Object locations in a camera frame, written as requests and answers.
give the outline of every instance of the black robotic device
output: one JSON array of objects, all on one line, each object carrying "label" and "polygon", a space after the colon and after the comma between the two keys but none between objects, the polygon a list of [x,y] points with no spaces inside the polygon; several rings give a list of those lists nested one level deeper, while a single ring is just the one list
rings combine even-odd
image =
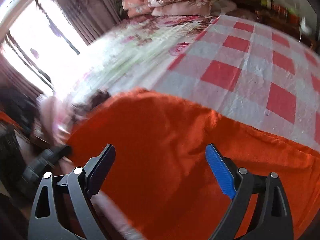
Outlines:
[{"label": "black robotic device", "polygon": [[[29,221],[29,240],[84,239],[59,222],[56,202],[69,194],[79,224],[87,240],[111,240],[92,207],[90,198],[98,193],[116,156],[108,144],[98,157],[75,168],[70,174],[53,176],[46,172],[40,182]],[[224,158],[210,144],[206,158],[224,194],[232,199],[227,212],[210,240],[234,239],[247,210],[252,194],[259,194],[256,208],[244,236],[238,240],[293,240],[292,217],[288,200],[275,172],[267,177],[237,168],[231,159]]]}]

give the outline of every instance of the silver screw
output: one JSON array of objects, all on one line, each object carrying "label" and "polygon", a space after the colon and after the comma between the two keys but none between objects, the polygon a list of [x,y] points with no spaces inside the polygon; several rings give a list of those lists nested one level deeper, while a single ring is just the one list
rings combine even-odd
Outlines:
[{"label": "silver screw", "polygon": [[82,171],[83,171],[83,169],[82,169],[81,167],[76,167],[76,168],[73,170],[73,172],[74,172],[75,174],[80,174]]},{"label": "silver screw", "polygon": [[50,176],[51,176],[51,172],[46,172],[46,173],[43,175],[43,177],[44,177],[45,179],[50,178]]},{"label": "silver screw", "polygon": [[239,173],[241,174],[247,174],[248,173],[248,170],[246,168],[239,168]]},{"label": "silver screw", "polygon": [[273,177],[274,179],[278,178],[278,174],[276,174],[275,172],[271,173],[271,177]]}]

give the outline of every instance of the checkered sheet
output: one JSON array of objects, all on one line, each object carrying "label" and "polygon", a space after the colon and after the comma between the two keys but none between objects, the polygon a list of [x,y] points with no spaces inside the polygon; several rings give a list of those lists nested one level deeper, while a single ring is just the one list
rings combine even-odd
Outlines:
[{"label": "checkered sheet", "polygon": [[153,89],[320,152],[320,58],[268,26],[220,16]]}]

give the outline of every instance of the orange garment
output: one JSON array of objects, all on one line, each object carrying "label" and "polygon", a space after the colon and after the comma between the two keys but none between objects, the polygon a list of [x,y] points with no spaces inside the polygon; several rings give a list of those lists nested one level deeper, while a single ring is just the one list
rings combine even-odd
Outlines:
[{"label": "orange garment", "polygon": [[0,120],[5,121],[6,123],[13,124],[14,126],[20,129],[20,126],[14,120],[12,120],[9,116],[7,116],[4,112],[1,112],[1,111],[0,111]]},{"label": "orange garment", "polygon": [[[230,203],[206,162],[214,143],[238,167],[279,174],[297,239],[320,207],[319,154],[187,100],[145,90],[107,100],[67,142],[83,166],[107,143],[116,160],[102,190],[148,240],[206,240]],[[238,236],[250,223],[249,205]]]}]

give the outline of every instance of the blue gripper pad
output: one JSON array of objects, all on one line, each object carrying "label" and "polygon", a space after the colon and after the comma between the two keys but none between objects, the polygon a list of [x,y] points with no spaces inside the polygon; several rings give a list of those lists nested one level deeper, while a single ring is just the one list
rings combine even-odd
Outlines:
[{"label": "blue gripper pad", "polygon": [[236,195],[234,178],[212,144],[207,145],[205,149],[205,158],[216,177],[223,194],[228,195],[232,200]]}]

